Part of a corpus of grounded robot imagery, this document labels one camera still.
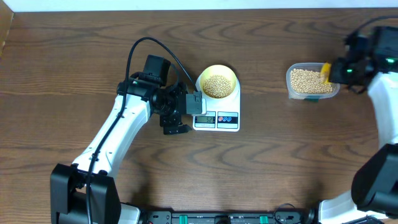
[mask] white wall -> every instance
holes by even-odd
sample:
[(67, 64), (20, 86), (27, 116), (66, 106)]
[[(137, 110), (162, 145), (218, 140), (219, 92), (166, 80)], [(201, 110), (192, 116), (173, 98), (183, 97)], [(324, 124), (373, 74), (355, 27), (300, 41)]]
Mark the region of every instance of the white wall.
[(14, 12), (398, 7), (398, 0), (4, 0)]

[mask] wooden table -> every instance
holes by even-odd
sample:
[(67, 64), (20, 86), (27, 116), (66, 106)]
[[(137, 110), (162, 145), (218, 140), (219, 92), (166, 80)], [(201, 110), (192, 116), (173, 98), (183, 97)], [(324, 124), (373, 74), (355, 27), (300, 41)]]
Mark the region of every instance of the wooden table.
[[(0, 223), (50, 221), (52, 169), (70, 164), (94, 138), (111, 111), (131, 45), (143, 36), (169, 46), (195, 79), (209, 65), (235, 69), (241, 130), (164, 136), (153, 115), (121, 166), (121, 201), (174, 210), (272, 210), (336, 197), (377, 151), (371, 101), (346, 90), (318, 103), (290, 100), (285, 73), (293, 63), (342, 56), (346, 34), (396, 12), (17, 13), (0, 62)], [(398, 26), (396, 20), (380, 24)], [(171, 59), (144, 42), (132, 72), (142, 71), (148, 54)]]

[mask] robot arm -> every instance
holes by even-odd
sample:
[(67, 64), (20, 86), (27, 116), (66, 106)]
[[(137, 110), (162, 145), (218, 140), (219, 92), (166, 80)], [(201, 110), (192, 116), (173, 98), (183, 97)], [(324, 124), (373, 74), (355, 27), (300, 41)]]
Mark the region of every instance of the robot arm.
[(398, 73), (379, 73), (368, 87), (379, 130), (379, 148), (398, 144)]
[[(93, 223), (137, 223), (140, 210), (121, 204), (114, 180), (138, 130), (157, 113), (164, 134), (182, 134), (191, 129), (182, 124), (181, 115), (206, 113), (200, 91), (189, 94), (178, 79), (174, 85), (161, 88), (167, 82), (169, 67), (166, 59), (149, 55), (143, 72), (119, 84), (111, 113), (86, 150), (71, 166), (58, 164), (54, 168), (50, 177), (52, 223), (87, 223), (88, 211)], [(90, 169), (93, 158), (96, 160)], [(76, 190), (86, 183), (90, 194)]]
[[(394, 190), (397, 176), (393, 173), (388, 173), (387, 178), (391, 180), (389, 183), (385, 179), (385, 174), (386, 171), (395, 172), (394, 164), (388, 162), (386, 157), (387, 155), (394, 158), (397, 156), (395, 153), (388, 154), (388, 149), (392, 151), (391, 145), (398, 144), (398, 73), (377, 74), (369, 85), (368, 95), (372, 99), (375, 110), (381, 151), (358, 171), (354, 178), (352, 192), (349, 190), (337, 198), (321, 202), (318, 220), (322, 224), (349, 223), (366, 217), (374, 217), (379, 220), (388, 218), (383, 213), (374, 212), (374, 209), (365, 212), (361, 211), (357, 203), (364, 205), (363, 207), (367, 207), (367, 209), (372, 208), (372, 206), (369, 206), (371, 203), (379, 203), (373, 199), (377, 191), (379, 191), (378, 194), (380, 195), (380, 192), (389, 194)], [(388, 149), (384, 148), (384, 146), (388, 145), (391, 147)], [(361, 193), (364, 189), (367, 189), (365, 194)], [(392, 202), (381, 199), (383, 202), (378, 205), (378, 207), (382, 207), (382, 204), (388, 204), (390, 209), (379, 208), (383, 212), (396, 210), (394, 208), (394, 206), (397, 206), (397, 203), (394, 203), (394, 200), (396, 200), (395, 196), (390, 195), (388, 198), (391, 198)]]
[[(91, 155), (94, 153), (106, 131), (118, 115), (122, 106), (122, 100), (123, 96), (119, 95), (116, 97), (111, 114), (108, 116), (94, 140), (86, 150), (73, 161), (73, 164), (77, 165), (77, 169), (88, 172)], [(115, 125), (113, 131), (103, 144), (101, 152), (98, 154), (98, 159), (94, 164), (94, 174), (101, 171), (108, 177), (116, 179), (124, 155), (126, 155), (138, 130), (148, 121), (149, 117), (149, 102), (141, 100), (139, 96), (127, 95), (123, 119)]]
[(333, 62), (330, 82), (362, 86), (372, 100), (379, 151), (356, 173), (351, 190), (320, 203), (318, 221), (368, 223), (398, 216), (398, 29), (376, 27), (367, 38), (353, 32), (345, 58)]

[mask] soybean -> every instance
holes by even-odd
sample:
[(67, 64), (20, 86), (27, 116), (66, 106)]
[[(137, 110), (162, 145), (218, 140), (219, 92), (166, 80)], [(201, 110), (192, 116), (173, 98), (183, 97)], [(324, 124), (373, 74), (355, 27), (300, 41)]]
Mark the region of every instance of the soybean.
[(331, 84), (323, 83), (319, 72), (295, 68), (290, 73), (290, 82), (297, 93), (324, 94), (333, 91)]
[(232, 83), (222, 75), (212, 75), (205, 80), (203, 91), (213, 98), (224, 98), (232, 93)]

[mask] plastic container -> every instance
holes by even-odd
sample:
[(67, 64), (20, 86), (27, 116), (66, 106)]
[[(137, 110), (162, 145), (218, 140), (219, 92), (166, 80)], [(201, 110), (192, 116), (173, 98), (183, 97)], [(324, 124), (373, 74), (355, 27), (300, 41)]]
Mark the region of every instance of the plastic container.
[(321, 72), (322, 66), (323, 63), (296, 63), (292, 65), (286, 72), (286, 84), (287, 84), (287, 89), (289, 91), (289, 98), (298, 99), (298, 100), (304, 100), (304, 99), (318, 100), (318, 99), (334, 97), (340, 89), (340, 84), (338, 83), (332, 83), (331, 84), (332, 92), (324, 94), (297, 93), (292, 87), (292, 82), (290, 80), (290, 73), (293, 69), (296, 68), (296, 69), (303, 69), (314, 72)]

